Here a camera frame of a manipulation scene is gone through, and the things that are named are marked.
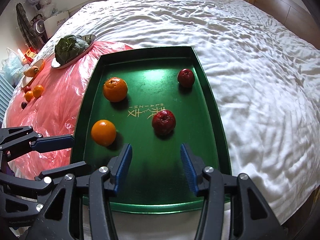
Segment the large orange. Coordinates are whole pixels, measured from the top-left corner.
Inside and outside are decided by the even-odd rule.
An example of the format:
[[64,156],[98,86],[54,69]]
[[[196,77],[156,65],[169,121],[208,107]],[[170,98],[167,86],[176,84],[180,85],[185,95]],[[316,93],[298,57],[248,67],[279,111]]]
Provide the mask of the large orange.
[[100,146],[110,146],[116,139],[116,127],[108,120],[97,121],[91,129],[91,137]]

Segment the small dark red fruit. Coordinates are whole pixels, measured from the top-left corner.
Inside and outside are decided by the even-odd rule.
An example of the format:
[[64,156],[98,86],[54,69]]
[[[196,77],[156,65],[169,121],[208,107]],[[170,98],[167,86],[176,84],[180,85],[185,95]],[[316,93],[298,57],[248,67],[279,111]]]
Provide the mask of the small dark red fruit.
[[27,104],[26,102],[22,102],[22,103],[21,103],[21,108],[22,108],[22,109],[25,109],[25,107],[27,107],[27,105],[28,105],[28,104]]

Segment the pink plastic sheet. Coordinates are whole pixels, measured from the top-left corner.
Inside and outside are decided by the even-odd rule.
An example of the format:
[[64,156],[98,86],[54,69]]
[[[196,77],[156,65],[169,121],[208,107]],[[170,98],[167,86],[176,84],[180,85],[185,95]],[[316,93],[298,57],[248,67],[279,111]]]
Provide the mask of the pink plastic sheet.
[[51,67],[52,54],[41,55],[44,68],[31,88],[41,85],[44,88],[42,95],[22,108],[24,91],[17,86],[5,113],[3,127],[32,126],[45,137],[73,134],[82,98],[99,57],[132,48],[122,42],[98,41],[88,54],[64,69]]

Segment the small tangerine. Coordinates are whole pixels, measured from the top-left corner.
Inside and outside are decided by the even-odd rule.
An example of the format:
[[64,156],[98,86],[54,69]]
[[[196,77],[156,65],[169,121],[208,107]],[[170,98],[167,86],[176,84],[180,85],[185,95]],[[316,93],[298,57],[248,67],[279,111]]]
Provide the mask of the small tangerine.
[[41,97],[43,92],[44,92],[44,87],[42,85],[36,85],[33,88],[33,97],[38,99]]
[[27,91],[26,93],[25,93],[25,100],[26,100],[26,102],[30,102],[33,98],[34,98],[34,94],[33,94],[33,91],[32,90],[30,90],[30,91]]

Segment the oval plate with carrot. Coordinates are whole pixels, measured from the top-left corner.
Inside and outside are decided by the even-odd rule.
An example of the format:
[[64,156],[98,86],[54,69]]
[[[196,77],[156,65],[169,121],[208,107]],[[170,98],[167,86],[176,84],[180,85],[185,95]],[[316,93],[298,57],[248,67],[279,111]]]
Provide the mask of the oval plate with carrot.
[[39,72],[34,76],[34,77],[26,77],[25,75],[23,75],[22,78],[22,83],[21,83],[21,88],[24,88],[26,86],[30,86],[33,81],[35,80],[35,78],[40,74],[40,72],[43,70],[44,68],[44,59],[40,59],[38,61],[36,61],[32,66],[38,66],[40,68]]

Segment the plastic bag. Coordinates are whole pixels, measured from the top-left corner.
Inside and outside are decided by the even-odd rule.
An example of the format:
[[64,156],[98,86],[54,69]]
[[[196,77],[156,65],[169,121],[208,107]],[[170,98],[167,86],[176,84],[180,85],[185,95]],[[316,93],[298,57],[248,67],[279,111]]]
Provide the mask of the plastic bag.
[[1,75],[12,85],[16,87],[23,76],[24,66],[20,56],[12,49],[7,48],[7,58],[1,61]]

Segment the silver oval plate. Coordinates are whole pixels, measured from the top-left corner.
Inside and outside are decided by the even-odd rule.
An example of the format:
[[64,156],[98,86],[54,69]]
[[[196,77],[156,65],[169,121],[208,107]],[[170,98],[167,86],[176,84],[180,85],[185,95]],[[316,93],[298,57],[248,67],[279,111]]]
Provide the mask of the silver oval plate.
[[93,47],[95,35],[66,35],[55,46],[51,67],[67,68],[85,56]]

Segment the green leafy vegetable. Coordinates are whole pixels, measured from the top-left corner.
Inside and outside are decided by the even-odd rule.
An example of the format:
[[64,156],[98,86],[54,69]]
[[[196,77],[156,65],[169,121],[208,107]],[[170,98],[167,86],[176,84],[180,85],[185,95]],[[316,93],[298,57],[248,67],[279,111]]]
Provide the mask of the green leafy vegetable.
[[55,46],[55,58],[60,65],[64,65],[81,53],[92,43],[91,39],[84,40],[80,35],[66,35]]

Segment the orange in tray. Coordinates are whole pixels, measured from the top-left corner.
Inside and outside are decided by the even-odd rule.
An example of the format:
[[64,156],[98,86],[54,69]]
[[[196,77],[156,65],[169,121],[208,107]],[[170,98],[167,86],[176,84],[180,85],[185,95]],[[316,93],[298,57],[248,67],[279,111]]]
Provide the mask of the orange in tray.
[[127,96],[128,86],[125,80],[112,77],[103,85],[103,95],[110,102],[120,102]]

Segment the white cardboard box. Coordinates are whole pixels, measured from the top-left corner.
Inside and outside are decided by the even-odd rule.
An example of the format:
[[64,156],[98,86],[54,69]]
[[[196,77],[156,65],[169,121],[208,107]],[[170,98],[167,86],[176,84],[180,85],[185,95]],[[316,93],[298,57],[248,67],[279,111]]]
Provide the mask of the white cardboard box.
[[57,30],[69,19],[69,12],[60,12],[44,21],[44,28],[48,38],[51,38]]

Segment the green rectangular tray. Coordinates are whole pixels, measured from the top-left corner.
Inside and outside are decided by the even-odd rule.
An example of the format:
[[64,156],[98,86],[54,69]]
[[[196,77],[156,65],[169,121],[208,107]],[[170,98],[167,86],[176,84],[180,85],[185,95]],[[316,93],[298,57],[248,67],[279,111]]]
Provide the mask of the green rectangular tray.
[[96,170],[125,144],[132,161],[114,211],[165,214],[199,210],[180,148],[231,173],[228,145],[212,89],[187,46],[132,49],[99,57],[77,117],[71,162]]

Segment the white bed duvet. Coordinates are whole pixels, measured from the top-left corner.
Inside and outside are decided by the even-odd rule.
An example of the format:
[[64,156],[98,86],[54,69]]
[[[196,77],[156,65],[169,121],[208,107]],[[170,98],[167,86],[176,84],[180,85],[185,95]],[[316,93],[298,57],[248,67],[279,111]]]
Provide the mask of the white bed duvet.
[[132,47],[191,46],[214,93],[232,171],[259,187],[289,239],[319,239],[319,51],[243,0],[85,5],[41,49],[94,34]]

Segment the small red apple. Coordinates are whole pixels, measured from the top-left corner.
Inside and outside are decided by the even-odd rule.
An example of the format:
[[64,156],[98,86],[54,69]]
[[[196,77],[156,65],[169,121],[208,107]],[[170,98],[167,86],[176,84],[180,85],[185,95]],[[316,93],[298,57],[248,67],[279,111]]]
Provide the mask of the small red apple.
[[184,68],[177,75],[178,83],[185,88],[192,87],[195,82],[195,76],[190,69]]

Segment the wooden headboard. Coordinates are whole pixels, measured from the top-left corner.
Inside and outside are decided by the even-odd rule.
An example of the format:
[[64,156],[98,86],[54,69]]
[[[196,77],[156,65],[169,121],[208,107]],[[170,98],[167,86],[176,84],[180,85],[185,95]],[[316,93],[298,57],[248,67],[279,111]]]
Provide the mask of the wooden headboard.
[[292,0],[244,0],[273,16],[291,32],[319,49],[319,27],[312,16]]

